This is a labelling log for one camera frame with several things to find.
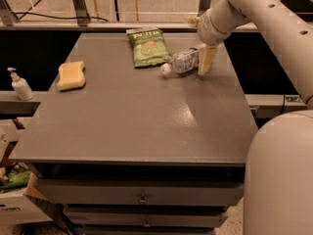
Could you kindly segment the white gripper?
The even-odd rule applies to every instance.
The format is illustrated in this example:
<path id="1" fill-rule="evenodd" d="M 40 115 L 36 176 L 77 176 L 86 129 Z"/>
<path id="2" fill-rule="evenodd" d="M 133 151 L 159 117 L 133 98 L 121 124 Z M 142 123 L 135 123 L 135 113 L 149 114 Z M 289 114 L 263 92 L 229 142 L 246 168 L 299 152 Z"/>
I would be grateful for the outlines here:
<path id="1" fill-rule="evenodd" d="M 218 31 L 210 18 L 211 10 L 208 9 L 200 17 L 187 17 L 186 23 L 191 28 L 196 28 L 201 42 L 206 45 L 199 50 L 198 75 L 204 76 L 208 73 L 210 66 L 217 54 L 217 45 L 223 43 L 230 33 Z"/>

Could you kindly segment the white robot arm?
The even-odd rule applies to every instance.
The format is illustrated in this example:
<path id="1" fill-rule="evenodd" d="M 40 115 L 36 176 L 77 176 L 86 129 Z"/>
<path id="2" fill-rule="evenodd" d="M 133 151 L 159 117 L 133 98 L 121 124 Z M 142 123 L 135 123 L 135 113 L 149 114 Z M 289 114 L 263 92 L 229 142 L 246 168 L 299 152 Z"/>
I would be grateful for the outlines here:
<path id="1" fill-rule="evenodd" d="M 281 67 L 275 83 L 259 84 L 298 96 L 306 108 L 264 123 L 246 155 L 243 235 L 313 235 L 312 26 L 282 0 L 219 0 L 196 19 L 199 40 L 224 42 L 253 23 Z"/>

